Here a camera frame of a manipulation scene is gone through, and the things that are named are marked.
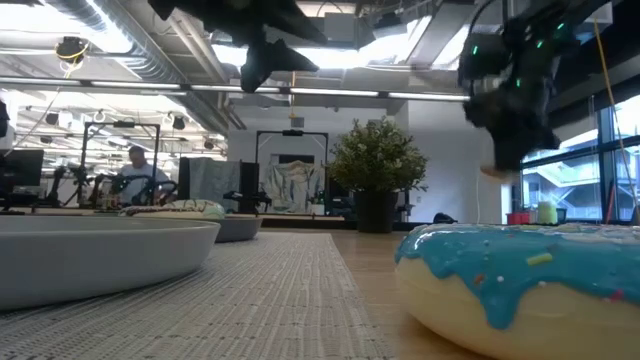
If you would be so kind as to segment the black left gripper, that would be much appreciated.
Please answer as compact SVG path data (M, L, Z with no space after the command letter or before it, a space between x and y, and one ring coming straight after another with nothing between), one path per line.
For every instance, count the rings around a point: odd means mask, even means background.
M319 70L318 65L282 39L274 43L266 39L265 26L309 41L327 40L295 0L206 0L204 5L199 14L207 30L220 30L233 41L249 41L246 61L241 66L244 92L254 93L271 71Z

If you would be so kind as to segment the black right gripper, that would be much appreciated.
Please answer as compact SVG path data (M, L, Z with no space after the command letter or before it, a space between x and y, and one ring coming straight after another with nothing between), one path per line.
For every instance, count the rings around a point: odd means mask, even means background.
M558 54L548 44L526 44L515 52L511 72L492 90L473 95L464 103L466 119L473 125L524 125L526 150L555 150L561 140L540 122L553 88ZM523 157L523 129L494 128L494 165L515 172Z

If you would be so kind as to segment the mint donut with dark drizzle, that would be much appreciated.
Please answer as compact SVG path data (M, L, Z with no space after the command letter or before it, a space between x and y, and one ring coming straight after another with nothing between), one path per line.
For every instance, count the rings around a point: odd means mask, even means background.
M119 211L123 217L223 219L224 207L210 200L175 200L161 206L130 206Z

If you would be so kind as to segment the light green cup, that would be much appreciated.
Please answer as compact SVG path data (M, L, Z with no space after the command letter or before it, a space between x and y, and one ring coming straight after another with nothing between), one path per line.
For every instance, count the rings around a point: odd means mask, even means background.
M555 225L558 223L557 207L553 202L541 201L537 206L537 222Z

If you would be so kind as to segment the printed cloth backdrop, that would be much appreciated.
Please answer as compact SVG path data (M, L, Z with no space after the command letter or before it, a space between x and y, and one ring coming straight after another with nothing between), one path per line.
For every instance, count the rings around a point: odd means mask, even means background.
M261 188L271 199L270 212L311 214L324 191L325 172L320 165L296 160L268 164L261 175Z

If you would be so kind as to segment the grey curtain panel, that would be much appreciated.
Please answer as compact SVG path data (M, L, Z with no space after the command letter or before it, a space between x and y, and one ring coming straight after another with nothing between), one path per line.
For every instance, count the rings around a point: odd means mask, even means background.
M215 161L210 158L189 160L189 198L214 201L225 210L236 210L235 201L224 199L231 191L240 187L240 163Z

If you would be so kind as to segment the green artificial plant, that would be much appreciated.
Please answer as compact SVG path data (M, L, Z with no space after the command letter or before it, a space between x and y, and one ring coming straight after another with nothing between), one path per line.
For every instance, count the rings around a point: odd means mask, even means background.
M338 136L331 149L327 173L354 191L425 191L429 158L396 123L381 119L361 123Z

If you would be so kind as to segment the black plant pot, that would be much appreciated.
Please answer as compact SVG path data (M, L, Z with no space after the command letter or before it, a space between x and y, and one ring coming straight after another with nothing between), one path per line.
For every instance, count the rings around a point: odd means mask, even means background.
M360 191L354 194L357 230L362 233L391 233L397 192Z

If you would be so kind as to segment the small grey bowl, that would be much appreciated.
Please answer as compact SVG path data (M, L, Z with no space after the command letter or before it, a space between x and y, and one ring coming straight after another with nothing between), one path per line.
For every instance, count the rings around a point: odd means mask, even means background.
M240 242L252 240L256 237L262 225L259 217L226 217L216 219L221 228L216 237L216 243Z

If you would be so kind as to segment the person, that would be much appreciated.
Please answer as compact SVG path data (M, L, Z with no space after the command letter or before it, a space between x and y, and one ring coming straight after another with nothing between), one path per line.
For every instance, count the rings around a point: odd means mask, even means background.
M156 181L168 181L169 177L161 170L153 170L153 166L147 162L145 150L140 146L132 146L129 149L130 164L124 165L120 174L122 176L134 176L129 185L120 193L122 204L134 205L133 199L147 186L150 177Z

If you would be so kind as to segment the grey woven placemat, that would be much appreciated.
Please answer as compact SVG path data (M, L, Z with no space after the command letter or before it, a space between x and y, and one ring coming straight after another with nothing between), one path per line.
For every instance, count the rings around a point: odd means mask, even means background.
M154 286L0 313L0 360L395 360L327 233L217 244Z

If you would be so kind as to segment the grey round plate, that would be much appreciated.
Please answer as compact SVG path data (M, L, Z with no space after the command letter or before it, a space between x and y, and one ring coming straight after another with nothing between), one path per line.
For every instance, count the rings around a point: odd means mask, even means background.
M85 299L191 273L215 222L117 216L0 216L0 311Z

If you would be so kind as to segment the black monitor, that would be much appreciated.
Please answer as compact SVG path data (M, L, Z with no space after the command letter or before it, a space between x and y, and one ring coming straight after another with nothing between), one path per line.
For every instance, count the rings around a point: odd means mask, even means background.
M43 150L0 150L0 186L39 186Z

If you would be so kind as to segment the rig rail with light strips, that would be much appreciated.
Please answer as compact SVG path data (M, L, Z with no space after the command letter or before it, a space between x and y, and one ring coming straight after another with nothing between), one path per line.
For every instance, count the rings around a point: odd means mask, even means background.
M54 87L85 87L104 89L126 89L156 91L161 93L186 93L186 92L225 92L242 93L240 86L215 85L215 84L188 84L188 83L154 83L154 82L130 82L115 80L93 79L66 79L66 78L38 78L0 76L0 84L6 85L33 85ZM399 91L372 91L372 90L348 90L329 88L305 88L284 86L263 86L255 90L255 94L263 95L308 95L308 96L339 96L354 98L397 99L413 101L443 101L461 103L470 99L467 95L444 93L419 93Z

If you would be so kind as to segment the black station frame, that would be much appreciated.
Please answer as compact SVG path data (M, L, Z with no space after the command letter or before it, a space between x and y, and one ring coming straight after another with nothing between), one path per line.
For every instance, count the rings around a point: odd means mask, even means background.
M283 138L302 138L305 140L312 140L323 152L322 159L319 159L318 155L315 154L289 154L283 153L282 151L276 152L275 154L271 153L267 159L264 161L260 158L261 150L264 146L268 145L269 142L274 137ZM258 130L255 135L255 150L254 150L254 162L258 166L258 169L255 171L256 173L256 183L255 183L255 191L264 191L261 186L261 175L268 164L286 164L291 163L293 161L299 160L308 164L320 165L324 168L325 172L325 183L324 183L324 191L319 196L320 202L316 203L312 206L311 214L300 214L300 215L312 215L312 216L325 216L330 209L328 205L328 185L329 180L326 173L326 165L329 159L328 155L328 145L329 145L329 135L327 133L322 132L308 132L299 129L287 129L281 131L274 130ZM270 212L270 207L266 211L266 213L272 214L284 214L290 215L293 213L274 213Z
M83 131L83 143L81 148L81 158L80 158L80 167L86 169L86 157L88 152L88 142L90 139L93 139L96 135L100 134L100 131L105 127L110 126L113 128L154 128L155 135L152 136L152 140L154 141L154 150L153 150L153 170L152 177L148 181L148 185L151 188L148 191L147 202L150 205L154 204L155 201L155 192L156 192L156 171L158 165L158 153L159 153L159 145L160 145L160 130L161 127L159 124L144 124L144 123L136 123L135 121L125 121L125 120L116 120L116 121L104 121L104 122L96 122L90 121L84 123L84 131Z

